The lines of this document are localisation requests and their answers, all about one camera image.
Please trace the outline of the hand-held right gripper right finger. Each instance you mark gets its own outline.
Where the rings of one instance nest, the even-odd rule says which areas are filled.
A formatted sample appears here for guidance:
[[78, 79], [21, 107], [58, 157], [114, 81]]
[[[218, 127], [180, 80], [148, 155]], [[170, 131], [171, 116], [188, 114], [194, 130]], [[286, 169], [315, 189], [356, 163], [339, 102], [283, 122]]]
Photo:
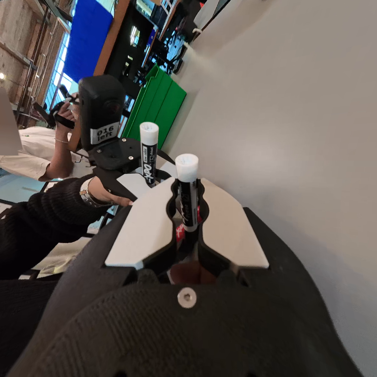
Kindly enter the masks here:
[[202, 178], [198, 259], [206, 270], [268, 269], [269, 262], [242, 205]]

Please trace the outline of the person's left hand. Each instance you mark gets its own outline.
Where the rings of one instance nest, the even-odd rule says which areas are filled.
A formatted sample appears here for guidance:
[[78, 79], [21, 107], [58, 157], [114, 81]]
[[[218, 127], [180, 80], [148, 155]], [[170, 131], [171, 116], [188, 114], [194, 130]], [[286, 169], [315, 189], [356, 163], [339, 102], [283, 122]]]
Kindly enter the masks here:
[[87, 192], [97, 203], [108, 203], [126, 207], [133, 204], [128, 198], [116, 196], [107, 191], [98, 177], [93, 177], [87, 185]]

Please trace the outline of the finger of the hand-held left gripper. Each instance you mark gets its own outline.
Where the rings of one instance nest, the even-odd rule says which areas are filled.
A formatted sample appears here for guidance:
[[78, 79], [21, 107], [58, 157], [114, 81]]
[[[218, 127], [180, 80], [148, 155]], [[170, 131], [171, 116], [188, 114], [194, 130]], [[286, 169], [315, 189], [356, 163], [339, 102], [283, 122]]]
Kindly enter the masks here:
[[116, 181], [129, 192], [127, 197], [132, 203], [149, 198], [153, 191], [148, 186], [145, 178], [139, 173], [123, 174]]
[[162, 183], [169, 178], [177, 179], [177, 168], [175, 164], [165, 161], [160, 167], [156, 168], [156, 181]]

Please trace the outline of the person's right hand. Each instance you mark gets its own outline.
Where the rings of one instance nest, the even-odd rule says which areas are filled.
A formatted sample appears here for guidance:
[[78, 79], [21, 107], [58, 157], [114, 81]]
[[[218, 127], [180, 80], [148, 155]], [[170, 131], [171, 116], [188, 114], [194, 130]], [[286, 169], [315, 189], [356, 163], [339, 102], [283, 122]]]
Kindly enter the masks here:
[[172, 282], [178, 285], [214, 284], [216, 282], [216, 277], [198, 261], [173, 265], [170, 277]]

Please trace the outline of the metal band wristwatch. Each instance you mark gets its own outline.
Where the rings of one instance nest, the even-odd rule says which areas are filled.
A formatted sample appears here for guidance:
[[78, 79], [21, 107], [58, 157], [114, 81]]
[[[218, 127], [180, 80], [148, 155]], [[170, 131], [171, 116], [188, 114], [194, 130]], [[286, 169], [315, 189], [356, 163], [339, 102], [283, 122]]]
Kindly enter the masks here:
[[89, 207], [91, 208], [103, 208], [103, 207], [110, 207], [110, 206], [113, 206], [113, 202], [110, 201], [110, 202], [103, 202], [103, 201], [97, 201], [96, 199], [94, 199], [94, 197], [89, 193], [89, 183], [93, 180], [93, 177], [92, 178], [89, 178], [87, 179], [86, 181], [84, 181], [80, 187], [80, 190], [79, 190], [79, 195], [82, 199], [82, 201], [88, 205]]

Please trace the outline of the wooden-top desk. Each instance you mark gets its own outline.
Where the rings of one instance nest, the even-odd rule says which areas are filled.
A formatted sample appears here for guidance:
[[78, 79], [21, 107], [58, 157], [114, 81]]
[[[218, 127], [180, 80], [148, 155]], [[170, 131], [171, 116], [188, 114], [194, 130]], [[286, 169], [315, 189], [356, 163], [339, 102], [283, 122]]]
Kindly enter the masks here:
[[93, 76], [111, 75], [134, 96], [146, 83], [148, 59], [162, 47], [158, 26], [137, 8], [142, 1], [118, 1]]

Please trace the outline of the red dry erase marker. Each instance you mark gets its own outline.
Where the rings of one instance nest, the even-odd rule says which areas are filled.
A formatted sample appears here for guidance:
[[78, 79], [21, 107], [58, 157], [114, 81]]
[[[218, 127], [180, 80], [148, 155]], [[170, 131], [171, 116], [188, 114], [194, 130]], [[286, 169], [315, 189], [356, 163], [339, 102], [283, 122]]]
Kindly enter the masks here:
[[[202, 217], [200, 215], [200, 205], [197, 207], [197, 220], [198, 224], [202, 222]], [[184, 224], [182, 223], [176, 228], [176, 241], [180, 242], [183, 239], [185, 239], [185, 228]]]

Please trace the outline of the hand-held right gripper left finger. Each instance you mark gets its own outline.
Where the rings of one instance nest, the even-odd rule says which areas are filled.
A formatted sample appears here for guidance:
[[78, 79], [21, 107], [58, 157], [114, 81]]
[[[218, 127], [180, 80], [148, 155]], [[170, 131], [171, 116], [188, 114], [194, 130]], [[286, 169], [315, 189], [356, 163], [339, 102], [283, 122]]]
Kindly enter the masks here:
[[105, 260], [110, 267], [146, 267], [147, 258], [175, 240], [167, 205], [173, 198], [170, 177], [150, 188], [133, 202], [124, 224]]

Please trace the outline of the person's left forearm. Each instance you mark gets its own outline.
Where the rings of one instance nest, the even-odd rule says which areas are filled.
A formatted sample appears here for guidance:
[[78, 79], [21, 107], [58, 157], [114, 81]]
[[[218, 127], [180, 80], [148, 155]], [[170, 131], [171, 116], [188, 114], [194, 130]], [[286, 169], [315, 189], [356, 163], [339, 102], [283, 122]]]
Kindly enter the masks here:
[[58, 243], [72, 243], [87, 233], [105, 207], [92, 208], [80, 196], [93, 175], [56, 183], [27, 202], [14, 205], [0, 221], [0, 278], [18, 279], [36, 266]]

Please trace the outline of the black dry erase marker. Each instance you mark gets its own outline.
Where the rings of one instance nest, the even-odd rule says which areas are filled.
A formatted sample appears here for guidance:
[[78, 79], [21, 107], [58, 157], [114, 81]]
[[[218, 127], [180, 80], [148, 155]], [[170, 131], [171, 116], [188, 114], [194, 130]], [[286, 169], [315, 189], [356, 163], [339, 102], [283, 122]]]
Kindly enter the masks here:
[[185, 238], [179, 248], [183, 262], [192, 262], [197, 253], [199, 232], [197, 173], [199, 159], [196, 155], [185, 153], [176, 157], [178, 193]]
[[141, 168], [142, 175], [149, 187], [156, 184], [156, 161], [158, 152], [159, 128], [155, 123], [140, 124]]

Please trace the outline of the green plastic bin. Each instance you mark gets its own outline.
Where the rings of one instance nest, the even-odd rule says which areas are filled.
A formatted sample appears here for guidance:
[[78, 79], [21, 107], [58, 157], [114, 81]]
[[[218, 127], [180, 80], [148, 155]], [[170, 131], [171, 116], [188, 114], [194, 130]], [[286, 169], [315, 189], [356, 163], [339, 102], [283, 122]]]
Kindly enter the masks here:
[[140, 124], [152, 122], [159, 127], [158, 148], [161, 149], [186, 95], [171, 76], [154, 65], [146, 75], [146, 84], [139, 91], [121, 137], [140, 141]]

